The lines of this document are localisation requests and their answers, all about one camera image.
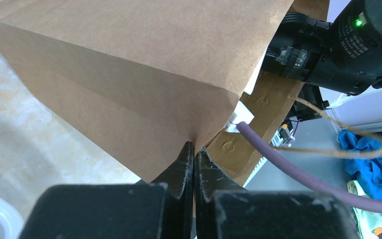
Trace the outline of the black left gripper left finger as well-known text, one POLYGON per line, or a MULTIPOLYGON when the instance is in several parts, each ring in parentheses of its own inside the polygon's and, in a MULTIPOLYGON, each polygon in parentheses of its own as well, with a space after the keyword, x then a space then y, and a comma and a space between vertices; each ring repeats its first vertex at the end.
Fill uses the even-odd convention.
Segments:
POLYGON ((194 145, 144 184, 62 184, 37 200, 22 239, 189 239, 194 145))

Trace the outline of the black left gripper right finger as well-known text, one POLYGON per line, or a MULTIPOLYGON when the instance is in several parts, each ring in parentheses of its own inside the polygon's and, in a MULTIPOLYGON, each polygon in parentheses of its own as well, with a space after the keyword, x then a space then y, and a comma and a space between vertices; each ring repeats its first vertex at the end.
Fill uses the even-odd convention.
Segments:
POLYGON ((224 173, 205 148, 194 158, 199 239, 358 239, 352 214, 322 192, 249 191, 224 173))

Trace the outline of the brown paper bag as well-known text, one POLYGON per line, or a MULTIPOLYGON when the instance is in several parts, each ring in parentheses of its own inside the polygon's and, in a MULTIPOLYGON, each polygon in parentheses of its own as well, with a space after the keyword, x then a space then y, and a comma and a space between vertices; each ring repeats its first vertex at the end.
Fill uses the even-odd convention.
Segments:
POLYGON ((192 141, 243 184, 260 155, 223 127, 241 97, 267 140, 289 111, 301 83, 258 71, 290 9, 324 18, 328 1, 1 0, 0 53, 37 100, 143 180, 192 141))

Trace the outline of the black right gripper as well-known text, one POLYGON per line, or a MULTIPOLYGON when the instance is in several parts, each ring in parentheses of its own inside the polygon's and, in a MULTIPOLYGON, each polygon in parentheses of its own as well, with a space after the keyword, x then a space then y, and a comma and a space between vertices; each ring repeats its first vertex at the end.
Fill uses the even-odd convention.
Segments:
POLYGON ((288 12, 267 47, 262 70, 306 82, 325 49, 331 23, 288 12))

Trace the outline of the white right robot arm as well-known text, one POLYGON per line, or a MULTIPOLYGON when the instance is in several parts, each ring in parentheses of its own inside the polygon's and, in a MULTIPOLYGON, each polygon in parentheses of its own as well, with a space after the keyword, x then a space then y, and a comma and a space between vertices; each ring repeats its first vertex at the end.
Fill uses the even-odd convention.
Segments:
POLYGON ((350 96, 382 89, 382 0, 352 0, 333 22, 287 13, 262 70, 350 96))

